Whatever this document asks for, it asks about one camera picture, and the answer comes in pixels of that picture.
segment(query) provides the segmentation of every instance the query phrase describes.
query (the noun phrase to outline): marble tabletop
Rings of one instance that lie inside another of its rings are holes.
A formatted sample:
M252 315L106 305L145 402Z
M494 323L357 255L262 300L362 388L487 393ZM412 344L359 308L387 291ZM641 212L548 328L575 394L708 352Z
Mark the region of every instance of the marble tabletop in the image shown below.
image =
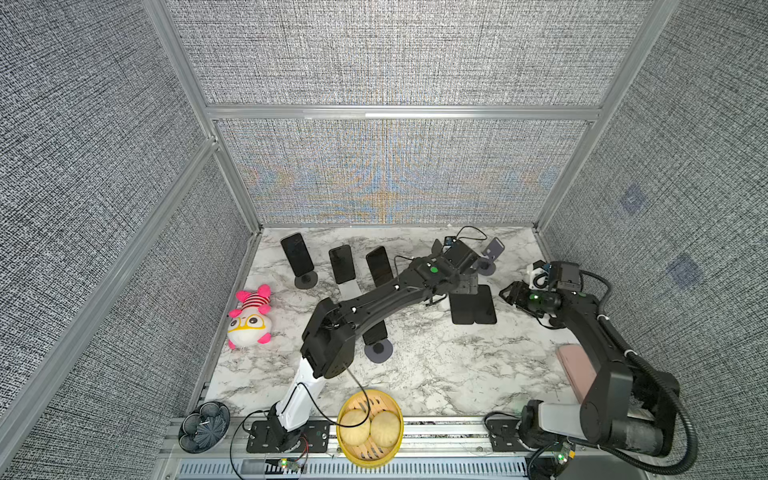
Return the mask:
M301 333L315 305L326 297L339 301L328 250L352 247L360 289L373 289L365 255L384 245L390 263L396 254L407 257L430 252L435 238L455 235L457 228L347 227L267 228L246 282L255 291L272 287L272 341L246 349L222 345L206 399L226 403L240 415L271 406L282 399L299 363ZM392 357L382 364L368 360L362 339L356 345L351 370L366 388L390 394L404 415L482 415L492 409L519 412L529 399L576 403L555 350L578 343L567 329L548 330L498 297L498 291L522 280L525 267L541 259L529 228L483 229L506 246L493 276L480 276L491 288L498 323L454 325L448 300L436 306L414 305L386 320ZM280 239L300 232L310 251L319 280L311 290L293 285L293 272ZM480 251L488 241L466 240ZM407 266L399 259L398 268ZM358 389L349 375L328 380L317 402L328 416Z

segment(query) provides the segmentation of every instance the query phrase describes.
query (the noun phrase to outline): black cable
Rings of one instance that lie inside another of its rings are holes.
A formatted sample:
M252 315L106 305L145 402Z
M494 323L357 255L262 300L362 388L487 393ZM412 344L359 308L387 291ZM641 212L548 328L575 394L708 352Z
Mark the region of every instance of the black cable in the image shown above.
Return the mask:
M269 410L254 410L253 412L249 413L248 415L245 415L245 418L243 419L243 421L240 422L240 424L237 426L235 431L232 432L232 439L230 440L230 465L232 465L232 471L235 472L235 475L237 475L237 477L240 480L245 480L245 478L241 477L240 473L237 472L237 469L235 468L235 462L232 459L232 445L235 443L235 435L237 434L238 430L243 428L243 425L245 425L245 421L248 420L248 418L251 415L256 415L257 413L268 413L268 412L269 412Z
M543 326L547 330L562 330L562 329L565 328L565 325L563 325L563 326L547 326L547 325L541 323L541 319L538 318L538 317L536 317L536 321L538 322L539 325Z
M488 430L488 432L496 435L497 437L503 437L503 435L498 433L498 432L494 432L493 429L491 428L491 426L488 424L488 420L492 416L494 416L494 415L504 415L504 416L507 416L507 417L512 417L515 420L519 420L520 419L520 417L517 416L517 415L512 415L511 413L507 413L507 412L499 412L498 410L492 410L492 411L486 413L485 416L482 418L482 424L485 427L485 429Z
M395 255L395 259L394 259L394 261L393 261L393 263L395 264L395 278L397 278L398 276L400 276L400 272L397 270L397 259L399 259L399 258L404 258L404 259L406 259L406 260L410 260L410 261L413 261L413 260L414 260L414 259L413 259L413 258L411 258L411 257L404 257L403 255Z
M580 273L583 273L586 276L591 276L592 278L605 285L605 295L603 295L603 298L600 299L600 303L598 304L598 315L605 315L605 304L608 302L608 299L611 298L611 294L614 292L614 286L611 285L611 282L602 276L597 275L596 273L588 272L586 270L580 270Z
M546 452L547 449L551 449L558 443L560 442L552 442L550 445L541 447L539 450L536 450L535 452L533 452L533 455L531 455L531 458L528 459L528 478L531 477L531 470L533 470L534 468L534 462L536 461L536 459L539 458L542 453Z
M286 404L283 407L283 409L280 410L280 414L281 415L286 411L286 409L288 408L288 405L290 405L290 401L293 399L293 394L296 393L296 389L298 389L298 388L299 388L298 385L293 387L293 391L290 393L290 397L288 397L288 401L286 402Z
M627 359L632 362L634 365L636 365L640 370L642 370L646 375L650 377L651 380L656 383L656 385L659 387L661 392L669 399L670 402L672 402L672 405L674 406L675 410L677 410L677 414L680 416L680 422L683 424L683 429L685 430L685 438L686 438L686 447L685 447L685 454L683 455L683 458L681 458L677 463L674 465L652 465L650 463L642 462L641 460L637 460L634 457L630 457L626 453L617 450L612 449L608 447L600 447L601 450L605 450L608 453L611 453L612 455L617 456L621 460L624 460L626 463L637 467L641 470L645 470L646 472L655 473L656 475L679 475L680 473L685 472L688 470L696 461L696 458L699 455L699 437L696 433L696 429L694 428L694 424L690 421L690 417L688 416L688 411L683 406L683 403L680 400L680 397L678 397L675 392L672 391L672 389L659 377L658 372L656 369L648 363L643 357L639 356L632 348L630 347L629 343L627 343L626 340L619 334L619 332L614 328L613 324L610 320L607 319L607 316L605 315L605 303L608 301L608 299L611 297L611 294L613 293L613 286L611 285L611 282L606 280L600 275L597 275L596 273L588 272L586 270L581 271L586 276L591 276L592 278L598 280L599 282L603 283L606 287L605 295L603 295L603 298L600 299L600 302L598 304L598 323L602 327L603 331L605 331L606 335L613 340L613 342L619 346L624 351L624 356L627 357Z
M547 282L544 282L543 284L539 285L538 281L542 278L547 278L549 276L549 273L539 273L537 276L533 277L533 286L537 288L544 288L547 286Z
M328 420L331 425L336 425L336 426L339 426L339 427L343 427L345 429L353 429L355 427L361 426L363 423L365 423L368 420L368 418L370 418L370 416L371 416L371 400L368 398L368 392L366 392L366 390L362 387L360 382L357 381L357 378L355 378L355 376L352 374L352 372L349 371L349 368L347 368L346 371L347 371L347 373L349 373L350 376L352 376L352 379L355 380L355 383L357 383L357 386L360 387L360 389L362 390L363 395L366 396L366 402L368 402L368 411L366 412L366 417L360 423L356 423L355 425L342 425L340 423L334 422L333 420L329 419L328 415L323 413L323 411L320 409L320 407L317 406L317 402L315 402L315 399L312 397L312 394L310 393L309 387L304 385L304 382L299 382L299 385L304 387L304 389L306 390L306 394L308 396L310 396L310 400L312 400L312 404L314 404L314 406L317 409L317 411L320 412L320 415L322 415L325 420Z
M460 237L459 235L462 234L462 232L464 231L465 228L472 228L473 230L477 230L483 236L483 238ZM456 239L457 240L462 239L462 238L465 238L466 240L487 240L488 239L488 235L486 235L484 231L480 230L479 228L475 227L474 225L465 225L456 234Z

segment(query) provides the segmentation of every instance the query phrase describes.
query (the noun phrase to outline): stuffed animal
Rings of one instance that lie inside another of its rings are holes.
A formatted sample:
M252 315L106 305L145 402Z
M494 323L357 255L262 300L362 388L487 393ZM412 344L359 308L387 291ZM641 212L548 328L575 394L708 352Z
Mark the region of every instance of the stuffed animal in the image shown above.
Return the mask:
M272 339L272 320L266 316L272 307L269 285L262 285L255 293L240 291L235 297L240 301L239 308L230 312L230 327L227 330L229 345L232 350L238 347L268 343Z

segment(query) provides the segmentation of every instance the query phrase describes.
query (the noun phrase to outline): black smartphone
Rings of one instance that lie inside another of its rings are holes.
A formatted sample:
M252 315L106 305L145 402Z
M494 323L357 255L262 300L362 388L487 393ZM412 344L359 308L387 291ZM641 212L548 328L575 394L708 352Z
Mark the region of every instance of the black smartphone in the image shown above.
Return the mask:
M288 263L293 269L293 275L302 276L315 269L315 264L312 263L312 257L306 249L301 233L294 233L283 238L280 244L283 245L283 252L286 253Z
M493 325L496 323L496 308L493 307L491 287L478 286L476 295L450 293L451 320L455 325L472 325L480 323Z
M352 247L342 245L341 247L328 250L328 255L331 257L333 278L336 279L336 283L349 282L357 278L355 262L352 260Z
M366 255L368 268L371 270L373 284L381 286L395 278L392 275L392 267L389 265L389 257L386 255L384 247L377 247Z

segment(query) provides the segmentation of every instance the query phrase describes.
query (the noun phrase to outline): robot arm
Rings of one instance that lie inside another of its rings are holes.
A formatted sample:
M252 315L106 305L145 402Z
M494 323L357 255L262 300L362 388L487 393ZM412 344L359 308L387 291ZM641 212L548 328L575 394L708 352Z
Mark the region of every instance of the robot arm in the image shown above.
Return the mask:
M388 283L351 300L321 300L302 334L299 368L286 396L272 406L267 420L282 449L294 445L310 417L312 399L331 379L353 362L358 336L387 316L435 296L444 296L468 285L479 256L462 241L445 252L415 258Z
M676 410L651 378L627 361L624 351L598 322L598 300L581 292L580 270L575 263L546 264L548 280L543 290L532 290L523 282L514 282L499 294L508 303L529 315L541 318L549 314L553 327L572 331L587 353L597 376L584 401L573 410L579 422L576 429L564 432L547 417L562 406L531 401L524 408L521 439L531 447L548 445L556 435L565 434L588 440L595 445L630 450L646 455L669 453L674 433ZM677 380L669 373L657 374L678 394ZM631 415L631 397L653 419Z
M472 283L469 276L475 273L477 264L478 254L457 240L445 252L438 245L432 255L414 259L395 279L369 293L340 303L322 300L303 332L302 359L293 384L267 416L279 451L292 448L298 441L310 416L310 402L319 395L325 380L352 364L357 336L406 306L465 288ZM667 455L676 415L683 416L677 380L669 373L650 366L638 368L637 361L627 361L621 337L610 324L599 321L600 302L581 292L577 264L541 264L547 270L547 283L541 289L532 290L527 283L514 282L499 295L532 316L549 314L554 327L569 328L584 347L597 376L580 406L531 400L523 409L518 428L521 440L536 448L570 436L586 439L612 453L623 449ZM632 397L653 414L652 419L631 415ZM692 454L686 454L685 462L681 461L684 466L671 468L670 472L682 472L695 461L695 432L689 424L684 421L689 446L694 444ZM646 464L633 465L648 469Z

